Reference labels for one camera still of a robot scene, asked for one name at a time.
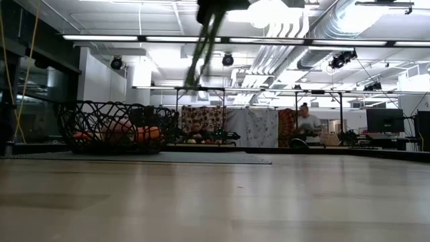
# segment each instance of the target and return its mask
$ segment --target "black mat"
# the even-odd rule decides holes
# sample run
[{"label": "black mat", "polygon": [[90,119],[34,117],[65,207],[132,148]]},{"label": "black mat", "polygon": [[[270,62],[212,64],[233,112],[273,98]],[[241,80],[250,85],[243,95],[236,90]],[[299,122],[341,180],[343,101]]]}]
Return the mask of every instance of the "black mat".
[{"label": "black mat", "polygon": [[270,165],[271,161],[245,152],[191,153],[162,152],[156,155],[76,155],[71,152],[11,155],[2,159],[43,159],[72,161],[143,161],[168,163],[214,163],[214,164],[256,164]]}]

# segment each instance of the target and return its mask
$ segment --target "ceiling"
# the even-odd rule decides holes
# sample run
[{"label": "ceiling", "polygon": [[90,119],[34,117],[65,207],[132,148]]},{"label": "ceiling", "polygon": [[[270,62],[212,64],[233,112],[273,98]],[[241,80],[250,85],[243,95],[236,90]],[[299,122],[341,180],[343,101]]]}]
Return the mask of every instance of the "ceiling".
[{"label": "ceiling", "polygon": [[[38,0],[15,0],[29,11],[35,12]],[[311,11],[310,23],[315,21],[334,0],[319,0],[320,7]],[[108,3],[103,1],[80,0],[43,0],[40,18],[64,34],[142,34],[196,36],[200,25],[196,21],[196,1],[178,0],[176,2],[157,1],[151,3]],[[404,9],[389,11],[374,25],[359,35],[365,39],[430,39],[430,9],[415,9],[410,15]],[[225,20],[219,36],[264,36],[268,28],[257,29],[250,23],[236,23]],[[156,65],[157,73],[153,79],[159,83],[166,80],[182,80],[187,65],[180,63],[183,44],[148,44],[148,43],[99,43],[92,47],[92,53],[113,48],[144,48]],[[185,46],[186,53],[192,55],[194,46]],[[217,45],[212,60],[212,74],[229,77],[234,68],[223,67],[221,59],[224,52],[232,52],[236,65],[251,65],[259,52],[260,46],[255,45]],[[430,60],[429,49],[399,48],[357,48],[357,54],[367,72],[355,61],[334,75],[327,74],[325,67],[320,72],[309,72],[304,78],[307,83],[351,83],[366,80],[369,75],[381,75],[385,84],[395,84],[397,74],[404,71],[399,67],[411,66],[411,61]],[[104,56],[108,61],[111,56]]]}]

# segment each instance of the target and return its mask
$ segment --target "computer monitor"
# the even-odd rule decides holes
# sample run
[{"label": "computer monitor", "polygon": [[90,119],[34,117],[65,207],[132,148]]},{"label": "computer monitor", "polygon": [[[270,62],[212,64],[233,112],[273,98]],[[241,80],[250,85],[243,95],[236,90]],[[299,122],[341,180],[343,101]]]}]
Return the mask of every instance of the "computer monitor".
[{"label": "computer monitor", "polygon": [[403,110],[370,108],[366,116],[368,132],[404,132]]}]

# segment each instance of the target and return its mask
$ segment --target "black wire basket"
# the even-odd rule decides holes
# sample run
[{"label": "black wire basket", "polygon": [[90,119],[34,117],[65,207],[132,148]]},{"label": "black wire basket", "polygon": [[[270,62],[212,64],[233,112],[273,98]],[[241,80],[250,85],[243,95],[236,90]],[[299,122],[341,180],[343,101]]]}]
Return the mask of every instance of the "black wire basket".
[{"label": "black wire basket", "polygon": [[74,153],[154,154],[173,138],[178,113],[120,102],[76,101],[56,104],[60,133]]}]

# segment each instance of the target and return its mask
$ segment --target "wooden floor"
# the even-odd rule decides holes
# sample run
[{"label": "wooden floor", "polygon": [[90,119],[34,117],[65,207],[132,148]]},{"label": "wooden floor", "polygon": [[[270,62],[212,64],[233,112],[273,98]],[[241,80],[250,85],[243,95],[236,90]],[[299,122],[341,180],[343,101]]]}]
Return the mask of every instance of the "wooden floor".
[{"label": "wooden floor", "polygon": [[426,241],[430,166],[0,161],[0,241]]}]

